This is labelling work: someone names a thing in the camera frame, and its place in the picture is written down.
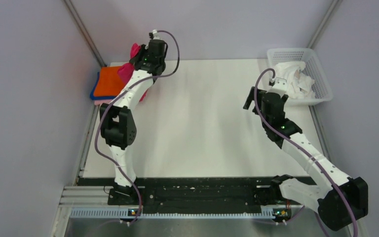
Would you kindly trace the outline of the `crimson red t-shirt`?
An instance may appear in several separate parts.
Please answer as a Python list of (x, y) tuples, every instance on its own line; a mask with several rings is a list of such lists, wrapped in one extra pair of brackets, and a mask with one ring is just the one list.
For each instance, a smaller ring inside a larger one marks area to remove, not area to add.
[[(129, 57), (129, 59), (134, 58), (138, 54), (138, 52), (139, 52), (140, 49), (141, 49), (141, 46), (138, 45), (137, 43), (134, 43), (131, 46), (131, 49), (130, 49), (130, 57)], [(122, 86), (122, 89), (120, 90), (120, 92), (124, 89), (124, 87), (131, 80), (133, 72), (134, 72), (134, 66), (130, 62), (123, 64), (118, 69), (117, 75), (119, 76), (120, 80), (123, 83), (123, 86)]]

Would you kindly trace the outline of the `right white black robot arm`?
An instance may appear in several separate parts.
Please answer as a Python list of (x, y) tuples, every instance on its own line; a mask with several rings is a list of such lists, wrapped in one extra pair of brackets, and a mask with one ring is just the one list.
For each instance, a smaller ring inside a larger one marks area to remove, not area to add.
[(268, 139), (294, 159), (315, 182), (307, 185), (290, 175), (276, 176), (269, 190), (275, 203), (290, 199), (315, 212), (330, 230), (351, 225), (358, 236), (358, 220), (368, 215), (368, 184), (352, 178), (332, 164), (289, 120), (284, 112), (287, 95), (279, 95), (253, 86), (243, 106), (259, 115)]

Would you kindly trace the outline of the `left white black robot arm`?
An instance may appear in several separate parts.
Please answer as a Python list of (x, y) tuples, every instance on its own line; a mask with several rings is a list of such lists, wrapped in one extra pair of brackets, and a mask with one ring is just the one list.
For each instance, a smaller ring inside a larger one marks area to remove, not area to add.
[(135, 203), (139, 196), (138, 190), (132, 187), (136, 174), (126, 154), (137, 136), (132, 112), (164, 72), (167, 50), (168, 44), (162, 39), (152, 39), (147, 45), (134, 44), (130, 61), (117, 71), (124, 88), (112, 106), (103, 104), (100, 107), (100, 135), (109, 146), (116, 165), (114, 190), (126, 204)]

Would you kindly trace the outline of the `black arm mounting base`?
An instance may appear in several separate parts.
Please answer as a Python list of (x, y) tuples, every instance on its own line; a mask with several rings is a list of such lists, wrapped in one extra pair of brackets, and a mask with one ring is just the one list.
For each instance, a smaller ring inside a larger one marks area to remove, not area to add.
[(286, 204), (279, 185), (289, 175), (243, 178), (137, 178), (131, 196), (114, 190), (113, 178), (80, 178), (79, 186), (112, 186), (108, 205), (138, 206), (141, 213), (239, 214), (259, 213), (265, 206)]

